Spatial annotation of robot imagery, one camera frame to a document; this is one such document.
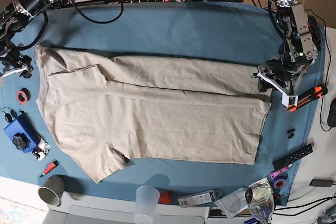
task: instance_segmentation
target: red marker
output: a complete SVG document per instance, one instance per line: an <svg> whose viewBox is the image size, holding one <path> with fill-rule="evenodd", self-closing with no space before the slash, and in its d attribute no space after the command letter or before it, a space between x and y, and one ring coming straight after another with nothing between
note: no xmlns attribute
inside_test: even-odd
<svg viewBox="0 0 336 224"><path fill-rule="evenodd" d="M55 169L57 166L59 165L58 161L54 161L52 163L50 163L48 165L48 167L43 171L42 175L40 176L40 178L42 178L43 176L47 175L48 173L50 173L53 169Z"/></svg>

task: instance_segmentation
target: tape roll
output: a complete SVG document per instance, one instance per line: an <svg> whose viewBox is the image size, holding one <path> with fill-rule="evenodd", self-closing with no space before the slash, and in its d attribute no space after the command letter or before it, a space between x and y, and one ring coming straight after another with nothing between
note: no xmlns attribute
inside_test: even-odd
<svg viewBox="0 0 336 224"><path fill-rule="evenodd" d="M27 89L21 89L16 93L16 99L21 104L25 104L29 101L30 95Z"/></svg>
<svg viewBox="0 0 336 224"><path fill-rule="evenodd" d="M284 187L286 184L286 179L284 178L275 178L273 181L273 188L274 189L280 189Z"/></svg>

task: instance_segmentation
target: orange handle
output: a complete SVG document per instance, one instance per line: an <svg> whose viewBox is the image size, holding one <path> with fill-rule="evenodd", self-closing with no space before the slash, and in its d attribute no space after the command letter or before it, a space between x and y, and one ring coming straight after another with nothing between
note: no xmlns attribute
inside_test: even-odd
<svg viewBox="0 0 336 224"><path fill-rule="evenodd" d="M49 173L52 169L54 169L56 166L58 166L58 161L54 161L48 165L48 167L44 170L44 173Z"/></svg>

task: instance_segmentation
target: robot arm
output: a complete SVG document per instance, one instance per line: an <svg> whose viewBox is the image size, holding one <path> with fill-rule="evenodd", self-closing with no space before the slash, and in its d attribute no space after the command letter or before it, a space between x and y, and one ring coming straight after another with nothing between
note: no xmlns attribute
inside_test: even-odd
<svg viewBox="0 0 336 224"><path fill-rule="evenodd" d="M276 20L271 12L272 2L277 7ZM313 17L308 19L298 0L269 0L268 12L283 43L278 51L279 59L269 60L266 65L258 67L255 77L259 78L259 91L276 88L282 93L284 106L296 106L296 91L302 76L307 66L314 64L318 57L320 36L317 22Z"/></svg>
<svg viewBox="0 0 336 224"><path fill-rule="evenodd" d="M0 61L4 65L4 69L0 72L0 77L9 76L16 73L24 78L30 78L33 68L30 65L31 58L22 55L24 51L36 43L26 47L16 47L11 43L11 38L22 31L29 22L40 13L43 13L45 23L41 33L46 29L48 16L45 10L58 0L16 0L12 2L0 14Z"/></svg>

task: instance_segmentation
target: purple pen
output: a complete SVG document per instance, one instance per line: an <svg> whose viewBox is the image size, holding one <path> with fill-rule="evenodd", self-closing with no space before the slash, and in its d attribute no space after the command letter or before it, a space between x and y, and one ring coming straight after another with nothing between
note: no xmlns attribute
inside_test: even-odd
<svg viewBox="0 0 336 224"><path fill-rule="evenodd" d="M281 168L280 170L276 170L275 172L271 172L269 175L271 175L272 179L275 177L279 176L281 173L284 173L287 171L289 168L291 168L293 165L290 164L289 166L285 166L284 168Z"/></svg>

